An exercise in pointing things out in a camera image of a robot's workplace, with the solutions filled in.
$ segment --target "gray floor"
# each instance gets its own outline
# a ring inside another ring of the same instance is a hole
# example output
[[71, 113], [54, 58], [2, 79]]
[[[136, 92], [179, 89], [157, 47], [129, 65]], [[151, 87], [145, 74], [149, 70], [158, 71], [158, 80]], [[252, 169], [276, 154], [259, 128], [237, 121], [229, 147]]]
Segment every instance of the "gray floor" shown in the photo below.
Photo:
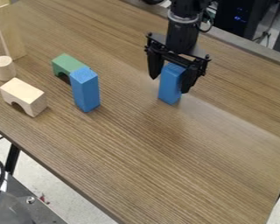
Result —
[[[2, 162], [10, 145], [5, 139], [0, 141]], [[69, 224], [116, 223], [24, 153], [20, 155], [14, 176], [37, 196], [44, 194], [49, 207]]]

